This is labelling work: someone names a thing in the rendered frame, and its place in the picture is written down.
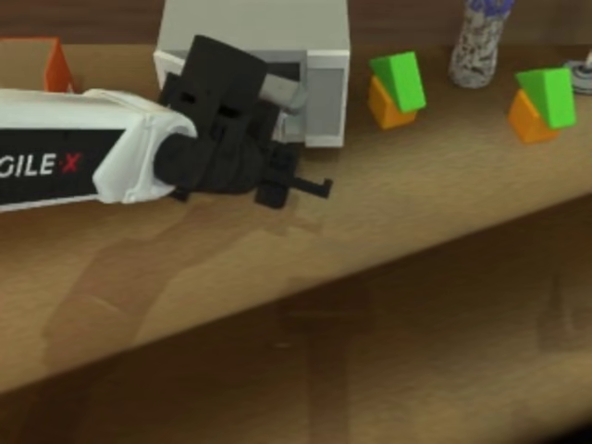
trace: stacked block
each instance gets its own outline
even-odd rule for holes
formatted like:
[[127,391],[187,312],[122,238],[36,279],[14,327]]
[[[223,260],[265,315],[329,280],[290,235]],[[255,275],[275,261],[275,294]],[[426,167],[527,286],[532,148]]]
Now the stacked block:
[[73,80],[56,37],[0,38],[0,88],[73,93]]
[[574,90],[568,68],[534,69],[516,75],[520,89],[508,119],[524,143],[555,139],[576,123]]
[[426,95],[414,52],[387,55],[370,61],[373,76],[368,106],[383,130],[415,121],[426,107]]

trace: bottle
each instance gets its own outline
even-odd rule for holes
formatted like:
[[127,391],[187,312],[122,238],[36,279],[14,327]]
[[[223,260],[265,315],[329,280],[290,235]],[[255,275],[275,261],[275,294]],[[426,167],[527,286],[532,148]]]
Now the bottle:
[[514,0],[465,0],[461,35],[452,51],[449,74],[463,88],[483,88],[498,62],[498,45]]

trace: green block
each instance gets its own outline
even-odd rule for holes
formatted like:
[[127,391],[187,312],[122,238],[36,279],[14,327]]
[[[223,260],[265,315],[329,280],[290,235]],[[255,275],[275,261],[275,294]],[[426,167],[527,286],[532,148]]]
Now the green block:
[[402,113],[426,107],[424,84],[414,52],[372,59],[370,68]]
[[575,125],[574,89],[569,68],[533,69],[519,72],[516,79],[551,129]]

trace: orange block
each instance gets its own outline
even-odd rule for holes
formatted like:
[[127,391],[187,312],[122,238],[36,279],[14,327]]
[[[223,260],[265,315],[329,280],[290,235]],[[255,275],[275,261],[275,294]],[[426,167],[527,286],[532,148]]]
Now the orange block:
[[508,119],[524,143],[550,141],[560,133],[558,129],[549,128],[524,90],[518,90],[514,96]]
[[378,125],[383,130],[390,130],[391,128],[412,123],[415,116],[417,116],[417,111],[402,113],[377,76],[373,76],[370,80],[368,106]]
[[73,79],[56,37],[0,38],[0,88],[73,93]]

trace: wall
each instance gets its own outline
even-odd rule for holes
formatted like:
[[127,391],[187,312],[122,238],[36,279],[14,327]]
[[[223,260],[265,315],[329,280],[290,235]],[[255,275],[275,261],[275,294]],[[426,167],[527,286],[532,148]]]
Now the wall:
[[[59,35],[68,43],[150,43],[163,0],[3,2],[0,33]],[[356,43],[452,43],[463,0],[350,0]],[[507,43],[592,46],[592,1],[516,0]]]

